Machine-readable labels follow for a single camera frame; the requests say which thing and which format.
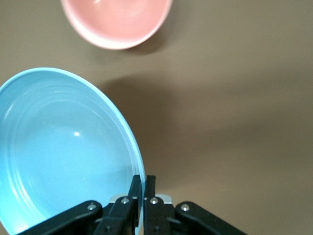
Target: beige surface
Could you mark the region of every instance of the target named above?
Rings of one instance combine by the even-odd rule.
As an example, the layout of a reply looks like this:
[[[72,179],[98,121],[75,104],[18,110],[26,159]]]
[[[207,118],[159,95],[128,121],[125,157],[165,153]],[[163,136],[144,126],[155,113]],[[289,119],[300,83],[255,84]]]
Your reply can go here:
[[[2,0],[0,84],[33,67],[76,73],[120,108],[158,193],[248,234],[311,235],[312,22],[312,1],[176,0],[151,39],[110,51],[58,1]]]

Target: plastic bowl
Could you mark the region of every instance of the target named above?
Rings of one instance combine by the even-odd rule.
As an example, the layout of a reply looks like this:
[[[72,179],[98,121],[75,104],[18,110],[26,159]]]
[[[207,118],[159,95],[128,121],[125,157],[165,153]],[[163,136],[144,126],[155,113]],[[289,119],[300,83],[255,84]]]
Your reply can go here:
[[[105,206],[135,174],[144,183],[128,124],[86,80],[38,68],[0,87],[0,220],[10,234],[87,200]]]
[[[126,49],[150,38],[163,24],[172,0],[61,0],[70,24],[87,41]]]

